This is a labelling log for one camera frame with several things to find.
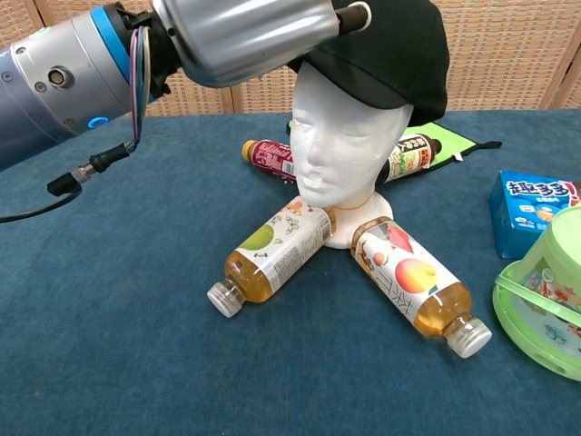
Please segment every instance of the black cap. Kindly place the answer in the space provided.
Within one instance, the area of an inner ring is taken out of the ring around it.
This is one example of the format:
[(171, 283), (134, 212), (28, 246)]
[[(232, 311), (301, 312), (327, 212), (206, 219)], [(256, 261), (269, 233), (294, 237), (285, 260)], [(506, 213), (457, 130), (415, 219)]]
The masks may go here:
[[(333, 0), (341, 9), (353, 0)], [(449, 51), (442, 16), (429, 0), (367, 0), (369, 27), (338, 37), (288, 63), (312, 64), (336, 86), (378, 109), (413, 104), (410, 126), (446, 112)]]

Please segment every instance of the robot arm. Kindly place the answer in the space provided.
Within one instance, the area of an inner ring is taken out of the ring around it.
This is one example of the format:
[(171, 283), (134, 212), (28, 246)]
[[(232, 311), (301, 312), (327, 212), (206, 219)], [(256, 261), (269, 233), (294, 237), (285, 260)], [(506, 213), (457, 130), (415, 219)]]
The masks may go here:
[[(140, 14), (121, 3), (96, 7), (0, 48), (0, 171), (132, 111), (136, 28), (149, 28), (150, 103), (170, 92), (166, 79), (180, 68), (197, 84), (232, 86), (370, 20), (360, 2), (336, 11), (330, 0), (153, 0), (152, 7)], [(127, 155), (121, 146), (107, 153), (105, 161)], [(95, 171), (89, 163), (73, 176), (81, 183)]]

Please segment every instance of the table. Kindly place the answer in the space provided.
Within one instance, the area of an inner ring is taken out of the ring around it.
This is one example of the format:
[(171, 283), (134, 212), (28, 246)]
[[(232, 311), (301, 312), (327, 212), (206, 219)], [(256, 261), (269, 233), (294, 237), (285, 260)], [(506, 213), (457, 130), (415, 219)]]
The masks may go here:
[[(296, 193), (241, 158), (288, 114), (151, 118), (131, 158), (64, 208), (0, 225), (4, 435), (578, 434), (579, 383), (530, 360), (491, 302), (509, 261), (487, 195), (500, 169), (580, 178), (581, 112), (449, 113), (463, 163), (381, 187), (396, 221), (470, 289), (493, 332), (468, 360), (424, 339), (347, 251), (322, 249), (232, 319), (206, 297), (226, 256)], [(129, 138), (120, 119), (0, 173), (0, 214)]]

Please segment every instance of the blue snack box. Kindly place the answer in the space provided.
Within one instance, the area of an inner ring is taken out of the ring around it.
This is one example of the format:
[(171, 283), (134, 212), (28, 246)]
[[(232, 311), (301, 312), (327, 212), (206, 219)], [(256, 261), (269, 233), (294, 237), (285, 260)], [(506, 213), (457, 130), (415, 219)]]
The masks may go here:
[(581, 183), (500, 171), (489, 196), (498, 255), (522, 259), (553, 217), (580, 196)]

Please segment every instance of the yellow liquid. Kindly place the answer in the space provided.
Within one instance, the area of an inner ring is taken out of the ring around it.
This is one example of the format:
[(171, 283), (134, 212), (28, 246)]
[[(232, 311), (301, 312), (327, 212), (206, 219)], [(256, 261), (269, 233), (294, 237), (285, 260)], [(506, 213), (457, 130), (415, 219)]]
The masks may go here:
[[(324, 209), (330, 219), (331, 235), (335, 233), (336, 218), (331, 209)], [(247, 302), (265, 302), (272, 297), (276, 290), (273, 290), (269, 279), (264, 272), (251, 260), (240, 254), (232, 252), (224, 264), (226, 279), (233, 282), (238, 290), (244, 295)]]
[[(390, 218), (380, 217), (361, 225), (353, 235), (351, 256), (355, 258), (357, 242), (362, 234), (368, 229), (388, 221), (391, 221)], [(448, 336), (472, 319), (471, 309), (472, 296), (470, 292), (462, 283), (454, 283), (424, 301), (418, 310), (413, 326), (424, 336)]]

